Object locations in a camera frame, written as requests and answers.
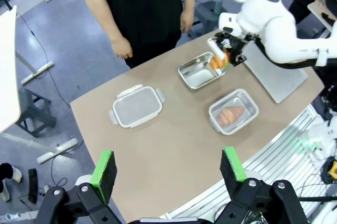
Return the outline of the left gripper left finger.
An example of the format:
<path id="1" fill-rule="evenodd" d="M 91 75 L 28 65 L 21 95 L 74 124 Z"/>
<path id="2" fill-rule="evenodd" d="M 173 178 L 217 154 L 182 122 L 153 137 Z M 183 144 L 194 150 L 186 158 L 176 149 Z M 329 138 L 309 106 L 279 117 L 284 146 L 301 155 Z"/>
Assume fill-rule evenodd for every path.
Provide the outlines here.
<path id="1" fill-rule="evenodd" d="M 112 150 L 101 153 L 89 182 L 66 191 L 51 187 L 44 196 L 35 223 L 76 223 L 80 217 L 90 217 L 92 223 L 121 223 L 108 206 L 117 167 Z"/>

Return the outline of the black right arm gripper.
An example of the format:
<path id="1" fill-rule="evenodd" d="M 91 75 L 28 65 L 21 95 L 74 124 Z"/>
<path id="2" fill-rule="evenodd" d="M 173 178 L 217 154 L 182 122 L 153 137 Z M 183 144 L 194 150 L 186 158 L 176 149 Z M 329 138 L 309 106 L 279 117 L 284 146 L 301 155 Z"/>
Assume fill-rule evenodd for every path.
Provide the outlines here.
<path id="1" fill-rule="evenodd" d="M 224 60 L 224 67 L 233 67 L 245 62 L 247 57 L 243 55 L 243 49 L 247 42 L 225 32 L 215 34 L 215 40 L 210 38 L 207 44 L 220 60 Z"/>

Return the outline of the person's left hand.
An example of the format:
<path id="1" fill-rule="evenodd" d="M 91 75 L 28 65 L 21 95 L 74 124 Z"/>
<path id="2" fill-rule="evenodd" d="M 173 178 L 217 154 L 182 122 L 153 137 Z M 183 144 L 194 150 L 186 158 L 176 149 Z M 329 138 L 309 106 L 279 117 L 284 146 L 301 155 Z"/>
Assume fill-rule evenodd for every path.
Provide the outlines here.
<path id="1" fill-rule="evenodd" d="M 181 31 L 186 33 L 188 32 L 194 23 L 194 10 L 185 9 L 181 13 L 180 24 Z"/>

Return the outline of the person's right hand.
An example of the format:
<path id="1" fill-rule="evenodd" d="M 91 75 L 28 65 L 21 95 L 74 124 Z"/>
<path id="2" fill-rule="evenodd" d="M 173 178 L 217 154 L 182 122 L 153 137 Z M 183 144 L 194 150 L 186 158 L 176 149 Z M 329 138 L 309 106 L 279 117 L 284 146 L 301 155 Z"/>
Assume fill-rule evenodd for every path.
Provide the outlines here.
<path id="1" fill-rule="evenodd" d="M 112 50 L 114 54 L 121 59 L 128 59 L 133 57 L 133 51 L 129 41 L 123 37 L 119 36 L 111 40 Z"/>

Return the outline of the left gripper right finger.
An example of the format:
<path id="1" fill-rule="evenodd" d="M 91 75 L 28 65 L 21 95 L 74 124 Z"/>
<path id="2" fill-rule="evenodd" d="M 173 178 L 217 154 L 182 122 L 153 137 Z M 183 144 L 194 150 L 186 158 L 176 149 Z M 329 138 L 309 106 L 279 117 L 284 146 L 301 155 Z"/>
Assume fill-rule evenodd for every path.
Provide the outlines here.
<path id="1" fill-rule="evenodd" d="M 215 223 L 243 223 L 250 213 L 267 223 L 308 223 L 292 184 L 248 177 L 233 147 L 222 150 L 220 171 L 231 201 Z"/>

